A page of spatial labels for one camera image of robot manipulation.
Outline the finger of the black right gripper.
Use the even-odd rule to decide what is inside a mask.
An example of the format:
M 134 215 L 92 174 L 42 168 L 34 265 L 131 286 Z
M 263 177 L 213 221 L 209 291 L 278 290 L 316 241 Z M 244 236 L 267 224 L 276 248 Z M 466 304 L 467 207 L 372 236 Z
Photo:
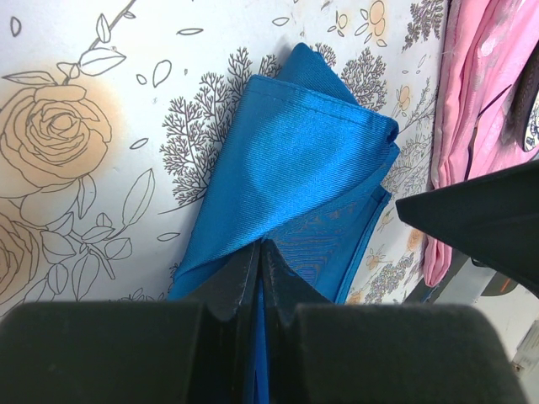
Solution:
M 538 294 L 538 162 L 396 201 L 399 219 Z

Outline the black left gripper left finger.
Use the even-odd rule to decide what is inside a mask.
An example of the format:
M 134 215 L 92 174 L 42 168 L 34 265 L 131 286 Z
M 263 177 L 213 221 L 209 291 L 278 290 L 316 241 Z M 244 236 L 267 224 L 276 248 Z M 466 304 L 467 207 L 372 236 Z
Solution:
M 177 301 L 36 302 L 1 323 L 4 403 L 251 403 L 260 245 Z

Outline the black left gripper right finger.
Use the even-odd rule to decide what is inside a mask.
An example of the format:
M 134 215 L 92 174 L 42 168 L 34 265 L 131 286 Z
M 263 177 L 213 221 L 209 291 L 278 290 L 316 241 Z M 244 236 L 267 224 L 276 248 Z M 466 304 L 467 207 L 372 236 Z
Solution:
M 260 247 L 272 403 L 523 403 L 499 337 L 469 306 L 336 305 Z

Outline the blue satin napkin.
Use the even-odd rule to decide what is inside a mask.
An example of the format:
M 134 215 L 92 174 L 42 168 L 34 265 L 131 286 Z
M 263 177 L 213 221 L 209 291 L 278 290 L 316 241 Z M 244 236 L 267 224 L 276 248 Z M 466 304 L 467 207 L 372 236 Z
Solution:
M 169 298 L 267 239 L 317 292 L 344 303 L 390 199 L 382 180 L 399 153 L 398 131 L 395 120 L 361 107 L 305 44 L 276 77 L 250 77 Z

